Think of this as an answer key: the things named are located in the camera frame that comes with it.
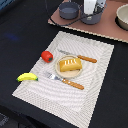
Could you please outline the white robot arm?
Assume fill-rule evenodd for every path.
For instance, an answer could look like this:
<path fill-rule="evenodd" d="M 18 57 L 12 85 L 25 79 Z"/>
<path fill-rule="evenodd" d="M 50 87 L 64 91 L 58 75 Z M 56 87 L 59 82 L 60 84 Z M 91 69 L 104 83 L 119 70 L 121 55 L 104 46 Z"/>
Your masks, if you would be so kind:
<path fill-rule="evenodd" d="M 96 6 L 104 7 L 106 0 L 84 0 L 83 8 L 85 14 L 92 14 Z"/>

